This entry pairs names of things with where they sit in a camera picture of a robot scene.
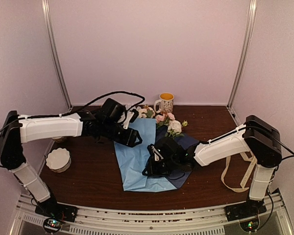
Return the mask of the white rose fake flower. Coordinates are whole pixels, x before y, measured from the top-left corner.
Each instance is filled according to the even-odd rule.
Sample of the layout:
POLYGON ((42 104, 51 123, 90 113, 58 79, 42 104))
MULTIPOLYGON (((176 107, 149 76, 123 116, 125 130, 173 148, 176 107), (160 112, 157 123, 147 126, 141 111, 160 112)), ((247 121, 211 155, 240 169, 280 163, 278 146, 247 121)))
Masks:
POLYGON ((165 136, 170 138, 184 136, 184 134, 182 133, 182 129, 187 125, 188 122, 186 120, 184 120, 182 123, 177 120, 171 120, 169 121, 169 125, 165 136))

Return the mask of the blue wrapping paper sheet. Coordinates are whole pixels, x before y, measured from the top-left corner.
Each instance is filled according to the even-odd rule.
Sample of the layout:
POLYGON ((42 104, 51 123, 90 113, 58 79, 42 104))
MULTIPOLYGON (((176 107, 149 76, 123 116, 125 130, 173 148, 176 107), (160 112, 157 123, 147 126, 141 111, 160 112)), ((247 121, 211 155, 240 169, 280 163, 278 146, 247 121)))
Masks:
POLYGON ((147 146, 162 138, 167 128, 156 129, 156 120, 151 118, 138 118, 129 126, 139 131, 143 142, 133 148, 114 143, 123 190, 163 192, 181 188, 191 174, 190 172, 175 170, 168 177, 156 178, 142 174, 150 157, 147 146))

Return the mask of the pink fake flower stem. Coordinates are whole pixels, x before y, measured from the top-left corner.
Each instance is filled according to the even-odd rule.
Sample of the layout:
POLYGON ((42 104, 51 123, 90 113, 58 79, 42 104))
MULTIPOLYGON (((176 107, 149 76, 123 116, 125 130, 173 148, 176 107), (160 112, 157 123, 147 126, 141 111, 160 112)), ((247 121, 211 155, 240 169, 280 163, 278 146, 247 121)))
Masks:
POLYGON ((139 118, 154 118, 158 127, 169 126, 173 121, 176 121, 172 113, 158 114, 149 106, 137 107, 139 118))

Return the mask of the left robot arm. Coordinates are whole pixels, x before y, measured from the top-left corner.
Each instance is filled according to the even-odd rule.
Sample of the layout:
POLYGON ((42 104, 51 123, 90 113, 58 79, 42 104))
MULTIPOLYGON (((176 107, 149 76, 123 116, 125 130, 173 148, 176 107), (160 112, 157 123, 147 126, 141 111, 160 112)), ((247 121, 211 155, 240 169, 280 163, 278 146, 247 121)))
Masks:
POLYGON ((72 137, 104 137, 127 147, 142 143, 138 130, 129 125, 138 117, 135 107, 127 108, 108 98, 96 110, 80 108, 66 114, 20 115, 9 111, 0 129, 0 167, 10 171, 29 191, 49 217, 57 217, 61 208, 47 184, 40 178, 28 145, 37 147, 53 139, 72 137))

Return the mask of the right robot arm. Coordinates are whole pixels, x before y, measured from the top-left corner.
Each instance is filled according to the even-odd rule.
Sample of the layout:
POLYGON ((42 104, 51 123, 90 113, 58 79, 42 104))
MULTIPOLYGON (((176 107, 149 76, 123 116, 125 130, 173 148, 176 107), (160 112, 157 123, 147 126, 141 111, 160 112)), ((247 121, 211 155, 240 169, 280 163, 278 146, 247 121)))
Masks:
POLYGON ((195 164, 207 166, 221 159, 230 162, 232 155, 243 157, 256 166, 248 189, 247 201, 241 211, 252 216, 263 204, 274 170, 282 162, 279 131, 255 115, 249 115, 245 123, 234 130, 208 141, 199 141, 188 148, 174 139, 163 137, 148 145, 149 159, 142 174, 148 177, 169 176, 174 170, 191 171, 195 164))

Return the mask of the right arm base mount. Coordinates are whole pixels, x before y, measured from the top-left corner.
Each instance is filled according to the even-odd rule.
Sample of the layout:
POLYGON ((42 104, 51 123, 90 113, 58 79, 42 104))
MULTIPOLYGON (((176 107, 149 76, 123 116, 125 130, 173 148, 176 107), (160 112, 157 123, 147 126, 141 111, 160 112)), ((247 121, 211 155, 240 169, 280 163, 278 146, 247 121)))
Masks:
POLYGON ((228 221, 241 220, 267 211, 264 201, 246 200, 224 208, 228 221))

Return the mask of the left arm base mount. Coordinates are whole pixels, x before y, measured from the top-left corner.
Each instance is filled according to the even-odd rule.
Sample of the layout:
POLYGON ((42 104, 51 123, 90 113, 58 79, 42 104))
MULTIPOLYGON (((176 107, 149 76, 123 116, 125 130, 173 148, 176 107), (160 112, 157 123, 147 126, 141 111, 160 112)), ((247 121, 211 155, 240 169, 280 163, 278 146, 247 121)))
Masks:
POLYGON ((36 214, 65 222, 75 222, 77 212, 77 207, 61 203, 38 202, 35 208, 36 214))

